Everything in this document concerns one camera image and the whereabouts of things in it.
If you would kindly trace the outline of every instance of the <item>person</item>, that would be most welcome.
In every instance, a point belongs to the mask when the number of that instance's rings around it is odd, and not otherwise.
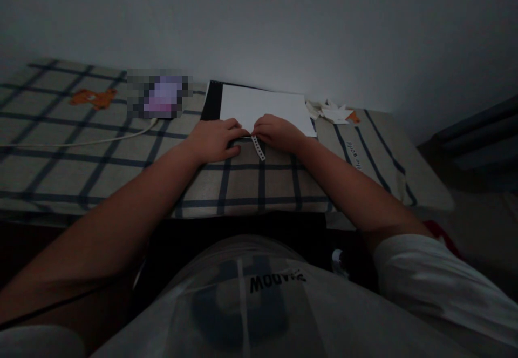
[[[242,235],[197,256],[94,356],[516,354],[517,304],[396,198],[286,120],[266,114],[251,134],[295,154],[363,233],[383,297],[309,265],[279,242]],[[1,291],[0,322],[38,316],[30,326],[4,326],[1,351],[84,356],[87,333],[82,341],[60,327],[70,324],[66,318],[88,328],[77,310],[81,300],[71,298],[124,274],[197,169],[238,155],[240,147],[228,143],[246,135],[235,119],[199,122],[36,256]]]

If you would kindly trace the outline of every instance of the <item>hand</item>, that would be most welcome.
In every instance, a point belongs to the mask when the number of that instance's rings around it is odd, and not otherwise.
[[[252,135],[277,150],[294,154],[297,154],[299,148],[308,139],[292,123],[271,114],[266,114],[257,120]]]
[[[227,149],[228,143],[236,138],[249,135],[241,128],[239,122],[232,118],[227,120],[201,120],[183,142],[193,153],[199,165],[224,161],[241,152],[240,146]]]

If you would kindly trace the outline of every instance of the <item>red object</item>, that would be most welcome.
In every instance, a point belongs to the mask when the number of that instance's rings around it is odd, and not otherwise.
[[[434,237],[446,245],[448,250],[450,250],[453,255],[455,255],[458,259],[464,260],[462,255],[460,255],[459,250],[455,246],[455,243],[453,243],[452,239],[448,236],[448,234],[446,234],[442,227],[437,224],[437,222],[434,220],[427,220],[423,222],[423,224],[426,226],[426,228],[428,228]]]

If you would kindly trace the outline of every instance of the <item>white sleeve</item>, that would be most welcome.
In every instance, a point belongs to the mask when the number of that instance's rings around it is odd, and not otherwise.
[[[518,347],[518,305],[439,241],[396,235],[373,258],[381,294],[401,308]]]

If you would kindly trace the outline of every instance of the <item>table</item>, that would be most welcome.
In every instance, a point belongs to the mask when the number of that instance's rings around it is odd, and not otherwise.
[[[118,93],[107,110],[72,106],[81,89]],[[0,210],[81,215],[137,176],[199,121],[206,84],[193,84],[179,119],[160,120],[144,135],[99,145],[0,149]],[[138,132],[148,121],[127,116],[126,72],[38,59],[0,87],[0,143],[79,143]],[[407,206],[452,210],[446,187],[394,119],[357,110],[358,126],[314,122],[319,141]],[[243,215],[272,210],[331,212],[336,208],[293,155],[249,139],[241,154],[202,167],[172,211],[174,218]]]

